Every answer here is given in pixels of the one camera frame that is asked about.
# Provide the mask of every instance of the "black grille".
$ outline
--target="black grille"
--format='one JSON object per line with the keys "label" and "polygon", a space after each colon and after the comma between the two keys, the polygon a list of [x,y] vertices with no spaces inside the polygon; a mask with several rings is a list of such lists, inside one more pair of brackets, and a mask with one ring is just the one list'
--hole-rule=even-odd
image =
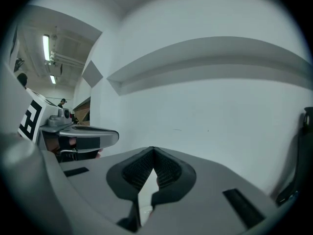
{"label": "black grille", "polygon": [[179,164],[157,151],[154,152],[154,162],[160,189],[171,185],[181,176]]}
{"label": "black grille", "polygon": [[152,169],[153,153],[148,152],[138,160],[126,166],[123,169],[122,175],[129,184],[140,191],[150,176]]}

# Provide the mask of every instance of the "white wall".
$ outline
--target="white wall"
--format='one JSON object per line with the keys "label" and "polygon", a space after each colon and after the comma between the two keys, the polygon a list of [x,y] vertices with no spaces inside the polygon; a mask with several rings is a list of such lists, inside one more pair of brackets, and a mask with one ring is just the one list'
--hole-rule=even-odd
{"label": "white wall", "polygon": [[[113,69],[113,59],[117,50],[117,28],[106,29],[95,43],[89,54],[103,78],[91,90],[90,124],[119,131],[120,97],[106,77]],[[119,142],[105,149],[103,156],[120,152]]]}
{"label": "white wall", "polygon": [[162,47],[216,36],[265,41],[310,60],[296,23],[270,0],[153,0],[123,21],[115,71]]}
{"label": "white wall", "polygon": [[77,107],[79,104],[84,102],[90,96],[91,96],[91,87],[83,77],[80,77],[79,80],[77,81],[74,90],[73,108]]}
{"label": "white wall", "polygon": [[[267,80],[209,79],[211,68],[173,71],[123,87],[120,149],[160,146],[213,160],[270,195],[285,180],[285,162],[296,152],[291,141],[303,108],[313,104],[312,91]],[[207,79],[177,82],[195,72]],[[176,83],[162,86],[165,80]]]}
{"label": "white wall", "polygon": [[29,4],[62,12],[101,31],[117,25],[124,15],[113,0],[31,0]]}

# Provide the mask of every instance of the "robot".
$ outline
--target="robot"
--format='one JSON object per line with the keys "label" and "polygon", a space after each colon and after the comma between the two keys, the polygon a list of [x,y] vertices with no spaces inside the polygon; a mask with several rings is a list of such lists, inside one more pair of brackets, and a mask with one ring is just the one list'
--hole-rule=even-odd
{"label": "robot", "polygon": [[[61,148],[56,156],[59,162],[95,158],[99,149],[112,146],[118,141],[118,132],[73,124],[68,109],[57,107],[29,88],[26,91],[32,96],[32,101],[23,116],[18,133],[40,149],[46,150],[48,139],[58,139]],[[69,145],[69,138],[76,138],[75,147]]]}

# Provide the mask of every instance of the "person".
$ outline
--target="person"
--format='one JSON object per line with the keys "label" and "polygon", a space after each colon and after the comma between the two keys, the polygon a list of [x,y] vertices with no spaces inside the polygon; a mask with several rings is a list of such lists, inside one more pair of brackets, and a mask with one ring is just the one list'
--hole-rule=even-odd
{"label": "person", "polygon": [[72,114],[72,122],[74,124],[78,124],[78,119],[77,119],[77,117],[75,117],[75,114]]}
{"label": "person", "polygon": [[61,99],[61,103],[59,103],[58,106],[59,106],[60,108],[63,108],[63,105],[64,105],[65,103],[66,103],[65,98],[62,98],[62,99]]}
{"label": "person", "polygon": [[21,73],[17,76],[18,81],[23,85],[23,87],[26,89],[27,84],[27,76],[25,73]]}

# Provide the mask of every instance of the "fluorescent light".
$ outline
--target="fluorescent light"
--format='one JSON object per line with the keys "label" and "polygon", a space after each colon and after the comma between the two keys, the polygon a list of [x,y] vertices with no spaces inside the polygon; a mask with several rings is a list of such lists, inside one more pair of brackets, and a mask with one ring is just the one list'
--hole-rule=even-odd
{"label": "fluorescent light", "polygon": [[47,61],[50,61],[49,36],[48,36],[48,35],[43,35],[43,42],[44,42],[45,59],[46,59]]}
{"label": "fluorescent light", "polygon": [[54,76],[51,75],[50,78],[51,78],[52,83],[55,84]]}

